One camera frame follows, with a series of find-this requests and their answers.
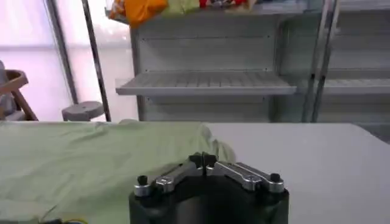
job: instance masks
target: metal pole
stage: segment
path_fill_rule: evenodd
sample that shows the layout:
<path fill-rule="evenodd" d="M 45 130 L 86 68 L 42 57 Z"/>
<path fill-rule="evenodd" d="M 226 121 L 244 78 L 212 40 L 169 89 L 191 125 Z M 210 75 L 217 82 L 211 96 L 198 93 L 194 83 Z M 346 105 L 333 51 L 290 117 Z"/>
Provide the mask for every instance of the metal pole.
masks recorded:
<path fill-rule="evenodd" d="M 62 66 L 65 71 L 66 81 L 68 82 L 69 91 L 71 93 L 73 104 L 78 104 L 79 100 L 77 98 L 76 87 L 74 86 L 72 69 L 69 63 L 68 53 L 66 51 L 65 38 L 63 35 L 63 30 L 60 22 L 60 17 L 57 8 L 56 0 L 45 0 L 46 9 L 49 13 L 51 25 L 54 31 L 54 36 L 58 51 L 60 53 L 60 58 L 62 61 Z"/>
<path fill-rule="evenodd" d="M 81 1 L 83 4 L 85 21 L 87 22 L 88 35 L 90 37 L 92 55 L 93 55 L 93 60 L 95 63 L 96 75 L 98 77 L 97 82 L 99 83 L 100 94 L 102 96 L 102 103 L 103 103 L 105 118 L 107 121 L 110 122 L 111 121 L 110 109 L 108 108 L 107 93 L 105 92 L 105 87 L 104 87 L 102 67 L 100 65 L 99 52 L 97 50 L 98 45 L 96 44 L 95 33 L 93 30 L 93 24 L 92 24 L 91 13 L 90 13 L 90 6 L 88 4 L 88 0 L 81 0 Z"/>
<path fill-rule="evenodd" d="M 308 79 L 307 91 L 305 95 L 305 101 L 303 103 L 303 111 L 301 121 L 303 123 L 307 122 L 308 111 L 313 102 L 313 88 L 314 81 L 317 77 L 317 67 L 320 58 L 320 48 L 324 39 L 325 27 L 327 25 L 327 16 L 329 11 L 329 5 L 332 0 L 324 0 L 324 5 L 322 6 L 321 20 L 319 21 L 316 43 L 314 45 L 313 57 L 310 67 L 310 77 Z"/>
<path fill-rule="evenodd" d="M 337 30 L 337 22 L 339 19 L 340 3 L 339 0 L 334 0 L 333 11 L 332 11 L 332 22 L 330 24 L 330 30 L 325 44 L 324 62 L 322 63 L 320 71 L 320 79 L 317 86 L 316 99 L 314 101 L 313 114 L 311 115 L 311 122 L 317 122 L 319 109 L 321 106 L 322 93 L 324 90 L 325 81 L 328 74 L 328 65 L 330 56 L 332 54 L 332 44 Z"/>
<path fill-rule="evenodd" d="M 134 28 L 130 28 L 130 39 L 131 39 L 131 46 L 132 46 L 134 76 L 137 76 L 139 73 L 141 73 L 140 49 L 139 49 L 139 45 L 138 45 L 138 40 L 139 40 L 138 37 L 139 37 L 138 30 L 134 29 Z M 145 97 L 144 96 L 137 96 L 136 97 L 136 104 L 137 104 L 137 108 L 138 108 L 138 120 L 144 121 Z"/>

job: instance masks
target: metal shelf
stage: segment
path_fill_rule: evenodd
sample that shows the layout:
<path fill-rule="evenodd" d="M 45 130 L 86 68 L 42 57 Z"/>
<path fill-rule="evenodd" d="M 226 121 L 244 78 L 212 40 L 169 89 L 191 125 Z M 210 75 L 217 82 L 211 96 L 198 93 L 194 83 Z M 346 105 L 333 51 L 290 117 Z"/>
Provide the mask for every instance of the metal shelf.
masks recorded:
<path fill-rule="evenodd" d="M 274 1 L 274 2 L 264 2 L 261 4 L 254 5 L 251 12 L 246 13 L 245 15 L 285 15 L 285 14 L 302 14 L 307 9 L 306 1 Z M 107 17 L 110 14 L 110 11 L 106 9 L 105 14 Z M 224 10 L 208 10 L 202 9 L 198 12 L 190 13 L 189 15 L 202 16 L 202 15 L 230 15 L 231 13 L 225 12 Z M 117 16 L 113 20 L 128 24 L 126 17 Z"/>
<path fill-rule="evenodd" d="M 147 72 L 132 80 L 118 80 L 119 95 L 216 96 L 288 95 L 296 92 L 271 72 L 185 71 Z"/>
<path fill-rule="evenodd" d="M 324 94 L 390 94 L 390 79 L 327 79 Z"/>
<path fill-rule="evenodd" d="M 340 11 L 390 10 L 389 0 L 341 0 Z"/>

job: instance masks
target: green cloth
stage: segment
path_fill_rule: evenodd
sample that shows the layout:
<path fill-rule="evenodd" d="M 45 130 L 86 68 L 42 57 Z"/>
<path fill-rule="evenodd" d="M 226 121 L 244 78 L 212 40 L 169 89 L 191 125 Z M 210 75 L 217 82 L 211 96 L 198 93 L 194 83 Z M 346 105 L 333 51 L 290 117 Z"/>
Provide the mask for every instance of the green cloth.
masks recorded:
<path fill-rule="evenodd" d="M 137 176 L 195 152 L 234 160 L 200 123 L 0 122 L 0 220 L 129 223 Z"/>
<path fill-rule="evenodd" d="M 184 15 L 199 9 L 199 0 L 168 0 L 163 16 Z"/>

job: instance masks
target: white curtain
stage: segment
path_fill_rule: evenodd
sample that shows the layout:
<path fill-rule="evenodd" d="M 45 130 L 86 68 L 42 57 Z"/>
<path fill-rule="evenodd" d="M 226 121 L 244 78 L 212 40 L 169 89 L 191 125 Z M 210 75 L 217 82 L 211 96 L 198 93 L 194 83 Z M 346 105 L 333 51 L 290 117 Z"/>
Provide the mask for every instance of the white curtain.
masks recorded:
<path fill-rule="evenodd" d="M 39 120 L 61 121 L 72 101 L 44 2 L 1 0 L 0 21 L 0 60 L 26 73 L 21 91 Z"/>
<path fill-rule="evenodd" d="M 115 92 L 117 79 L 134 77 L 129 26 L 106 17 L 105 0 L 88 3 L 112 121 L 138 119 L 136 97 L 119 96 Z M 57 0 L 57 5 L 78 97 L 101 101 L 82 2 Z"/>

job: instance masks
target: black knob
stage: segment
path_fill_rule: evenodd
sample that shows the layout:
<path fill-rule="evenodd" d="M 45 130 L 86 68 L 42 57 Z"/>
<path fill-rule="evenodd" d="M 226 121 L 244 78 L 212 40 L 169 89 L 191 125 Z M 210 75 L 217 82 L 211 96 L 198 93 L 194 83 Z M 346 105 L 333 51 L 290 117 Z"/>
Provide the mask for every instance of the black knob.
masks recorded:
<path fill-rule="evenodd" d="M 139 176 L 136 180 L 138 181 L 138 184 L 140 186 L 147 185 L 147 176 L 145 176 L 145 175 Z"/>
<path fill-rule="evenodd" d="M 280 182 L 280 175 L 277 173 L 272 173 L 271 174 L 271 181 L 274 183 L 279 183 Z"/>
<path fill-rule="evenodd" d="M 217 162 L 217 156 L 214 155 L 205 154 L 203 156 L 203 159 L 204 159 L 204 166 L 214 167 L 215 163 Z"/>

